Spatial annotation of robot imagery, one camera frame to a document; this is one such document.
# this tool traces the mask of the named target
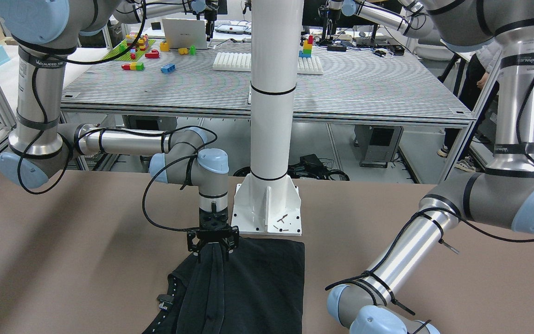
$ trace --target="keyboard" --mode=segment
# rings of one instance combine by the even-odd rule
[[[214,70],[250,72],[250,53],[218,52]],[[318,57],[298,57],[298,74],[323,75],[323,66]]]

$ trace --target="white pole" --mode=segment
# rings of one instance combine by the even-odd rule
[[[301,234],[300,199],[288,170],[301,0],[253,2],[249,174],[235,196],[243,233]]]

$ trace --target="black cloth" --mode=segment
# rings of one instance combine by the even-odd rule
[[[469,62],[469,65],[467,66],[467,72],[464,77],[463,81],[463,89],[458,96],[458,99],[463,102],[463,104],[469,109],[473,110],[475,108],[475,104],[477,103],[477,99],[479,99],[479,95],[481,95],[481,89],[477,87],[477,82],[481,80],[483,75],[485,74],[485,68],[481,63],[479,62],[479,59],[477,58],[477,55],[473,55],[471,57],[471,61]],[[477,122],[475,122],[475,125],[473,125],[473,131],[471,131],[471,135],[467,138],[464,150],[460,154],[460,157],[458,157],[458,160],[464,159],[466,155],[468,154],[468,148],[471,144],[471,141],[473,140],[473,136],[475,135],[475,132],[477,132],[477,128],[485,120],[485,112],[487,112],[488,108],[490,107],[491,101],[494,100],[494,97],[496,97],[496,94],[498,93],[498,89],[500,88],[500,84],[496,82],[494,87],[492,88],[492,91],[489,93],[489,97],[487,101],[485,102],[485,105],[481,109],[481,112],[479,113],[479,118],[477,118]],[[458,136],[458,132],[460,129],[453,129],[453,128],[447,128],[445,129],[445,146],[449,150],[451,150],[454,141],[456,140],[456,137]]]
[[[303,243],[241,238],[229,261],[217,244],[200,256],[168,276],[172,305],[144,334],[301,334]]]

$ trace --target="brown table surface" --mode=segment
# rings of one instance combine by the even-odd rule
[[[183,233],[141,213],[149,176],[68,171],[45,195],[0,174],[0,333],[140,333],[166,275],[187,256]],[[240,179],[231,178],[231,188]],[[305,333],[343,334],[326,311],[329,283],[361,273],[431,186],[297,180],[306,246]],[[197,189],[157,184],[150,215],[197,224]],[[488,231],[514,234],[494,228]],[[534,333],[534,244],[496,241],[461,224],[398,298],[443,334]]]

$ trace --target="laptop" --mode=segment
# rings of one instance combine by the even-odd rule
[[[205,20],[203,19],[162,19],[166,41],[171,48],[191,47],[207,49]]]

